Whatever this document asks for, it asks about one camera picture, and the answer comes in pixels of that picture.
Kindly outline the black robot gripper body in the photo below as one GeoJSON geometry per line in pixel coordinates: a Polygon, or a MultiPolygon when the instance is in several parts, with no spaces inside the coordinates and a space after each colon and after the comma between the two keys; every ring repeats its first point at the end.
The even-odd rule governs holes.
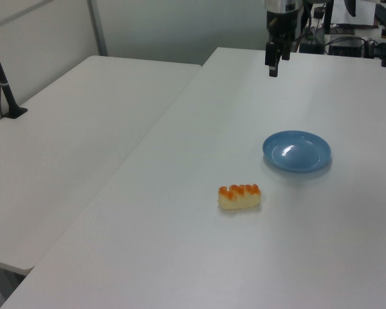
{"type": "Polygon", "coordinates": [[[267,11],[266,27],[270,39],[275,42],[295,42],[297,20],[297,10],[285,14],[278,14],[267,11]]]}

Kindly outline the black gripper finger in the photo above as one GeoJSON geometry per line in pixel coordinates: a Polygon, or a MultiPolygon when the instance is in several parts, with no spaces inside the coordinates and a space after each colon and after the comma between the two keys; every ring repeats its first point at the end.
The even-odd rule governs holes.
{"type": "Polygon", "coordinates": [[[291,53],[291,36],[284,34],[282,36],[282,60],[288,61],[291,53]]]}
{"type": "Polygon", "coordinates": [[[269,67],[269,76],[277,77],[278,75],[277,46],[274,42],[266,43],[265,65],[269,67]]]}

